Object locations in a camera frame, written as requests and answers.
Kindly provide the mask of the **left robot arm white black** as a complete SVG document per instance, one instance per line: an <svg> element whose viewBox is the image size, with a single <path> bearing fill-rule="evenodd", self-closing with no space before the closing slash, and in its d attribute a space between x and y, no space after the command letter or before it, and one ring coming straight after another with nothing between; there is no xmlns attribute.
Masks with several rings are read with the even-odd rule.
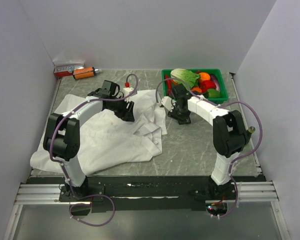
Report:
<svg viewBox="0 0 300 240"><path fill-rule="evenodd" d="M136 93L136 87L130 87L128 82L124 88L120 88L118 84L105 80L78 106L62 114L52 113L48 117L43 148L48 151L50 160L59 164L65 177L66 190L77 201L83 201L89 195L88 177L78 158L81 127L103 110L112 111L125 122L134 122L134 102L129 101L129 97Z"/></svg>

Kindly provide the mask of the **white garment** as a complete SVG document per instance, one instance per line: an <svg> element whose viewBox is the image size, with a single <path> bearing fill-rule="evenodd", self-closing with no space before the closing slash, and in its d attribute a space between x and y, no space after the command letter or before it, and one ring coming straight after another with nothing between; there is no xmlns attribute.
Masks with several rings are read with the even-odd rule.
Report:
<svg viewBox="0 0 300 240"><path fill-rule="evenodd" d="M162 154L166 112L157 105L155 93L154 89L140 90L131 97L134 122L125 122L105 109L83 124L78 160L85 175L123 163L147 162Z"/></svg>

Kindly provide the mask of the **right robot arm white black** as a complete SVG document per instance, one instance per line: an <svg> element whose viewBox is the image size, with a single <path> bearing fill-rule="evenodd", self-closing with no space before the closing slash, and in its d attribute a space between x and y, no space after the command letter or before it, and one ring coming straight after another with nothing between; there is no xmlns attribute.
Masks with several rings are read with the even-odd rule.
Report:
<svg viewBox="0 0 300 240"><path fill-rule="evenodd" d="M212 126L213 146L216 150L214 169L208 184L208 193L213 199L220 199L232 187L231 175L233 160L250 141L242 114L237 110L227 110L208 101L198 92L191 93L183 84L172 88L172 96L165 96L160 104L168 111L167 115L180 125L191 123L194 113Z"/></svg>

